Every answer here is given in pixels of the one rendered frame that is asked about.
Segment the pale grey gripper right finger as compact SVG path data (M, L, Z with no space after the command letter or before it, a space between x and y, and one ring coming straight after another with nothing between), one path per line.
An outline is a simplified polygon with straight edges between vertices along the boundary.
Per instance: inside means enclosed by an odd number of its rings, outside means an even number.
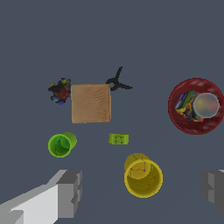
M224 170L202 171L200 178L203 196L224 214Z

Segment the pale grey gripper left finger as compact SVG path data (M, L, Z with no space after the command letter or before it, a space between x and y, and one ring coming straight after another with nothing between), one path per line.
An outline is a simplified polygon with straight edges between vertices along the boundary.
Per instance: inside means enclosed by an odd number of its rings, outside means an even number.
M82 171L59 170L45 185L0 205L0 224L54 224L73 218L82 195Z

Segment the green plastic cup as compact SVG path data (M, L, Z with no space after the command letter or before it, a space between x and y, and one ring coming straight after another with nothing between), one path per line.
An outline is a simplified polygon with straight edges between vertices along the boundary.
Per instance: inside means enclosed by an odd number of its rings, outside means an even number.
M66 157L77 144L76 135L71 132L56 134L48 141L48 150L56 158Z

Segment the yellow plastic cup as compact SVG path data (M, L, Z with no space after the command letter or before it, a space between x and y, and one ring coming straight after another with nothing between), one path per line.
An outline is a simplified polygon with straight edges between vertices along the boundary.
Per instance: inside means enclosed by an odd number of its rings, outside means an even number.
M160 190L163 173L160 167L143 153L133 153L124 164L124 184L138 198L149 198Z

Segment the dark red bowl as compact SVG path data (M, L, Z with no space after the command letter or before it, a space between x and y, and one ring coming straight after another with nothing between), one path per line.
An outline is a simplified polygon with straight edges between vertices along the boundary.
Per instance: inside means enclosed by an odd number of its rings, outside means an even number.
M212 118L205 119L203 122L188 121L182 115L179 115L175 111L174 106L181 94L191 90L200 93L214 94L218 98L220 104L218 113ZM171 121L179 130L189 135L204 135L214 130L224 118L224 94L210 80L202 78L184 80L172 90L168 101L168 112Z

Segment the grey round lid can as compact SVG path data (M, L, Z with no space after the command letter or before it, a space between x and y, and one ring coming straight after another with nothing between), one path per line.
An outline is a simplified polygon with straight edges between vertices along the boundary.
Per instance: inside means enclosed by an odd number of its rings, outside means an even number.
M214 117L220 108L218 98L211 93L202 93L195 97L192 102L194 113L201 118Z

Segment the colourful printed box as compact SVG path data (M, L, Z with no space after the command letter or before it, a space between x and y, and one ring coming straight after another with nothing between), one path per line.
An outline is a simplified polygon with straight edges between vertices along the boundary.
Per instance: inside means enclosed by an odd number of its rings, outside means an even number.
M174 107L174 110L183 118L193 122L203 122L204 119L196 115L193 110L193 101L199 95L195 90L183 93Z

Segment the small green block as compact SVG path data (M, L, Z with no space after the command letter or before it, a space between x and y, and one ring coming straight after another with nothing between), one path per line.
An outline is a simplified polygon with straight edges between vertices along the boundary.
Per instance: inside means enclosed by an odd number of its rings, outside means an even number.
M108 142L110 144L128 144L129 135L123 133L110 133L108 137Z

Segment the tan wooden block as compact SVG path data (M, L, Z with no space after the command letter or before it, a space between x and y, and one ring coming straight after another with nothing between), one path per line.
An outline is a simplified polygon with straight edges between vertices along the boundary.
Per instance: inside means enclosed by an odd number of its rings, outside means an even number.
M71 86L73 123L109 123L111 94L109 84Z

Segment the multicoloured marble cluster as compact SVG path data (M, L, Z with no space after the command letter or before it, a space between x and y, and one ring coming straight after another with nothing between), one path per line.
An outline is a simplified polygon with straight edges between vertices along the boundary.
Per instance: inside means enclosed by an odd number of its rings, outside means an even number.
M48 91L52 93L53 102L63 105L71 97L71 80L62 78L58 83L52 83Z

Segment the black clamp tool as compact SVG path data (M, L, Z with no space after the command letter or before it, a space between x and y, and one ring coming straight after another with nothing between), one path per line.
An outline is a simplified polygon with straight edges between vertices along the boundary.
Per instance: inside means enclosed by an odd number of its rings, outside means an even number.
M118 88L123 88L123 89L132 89L131 86L128 86L126 84L123 84L119 81L119 76L122 71L122 67L120 66L116 72L116 75L114 78L110 78L106 81L107 84L113 83L114 86L110 89L111 91L116 91Z

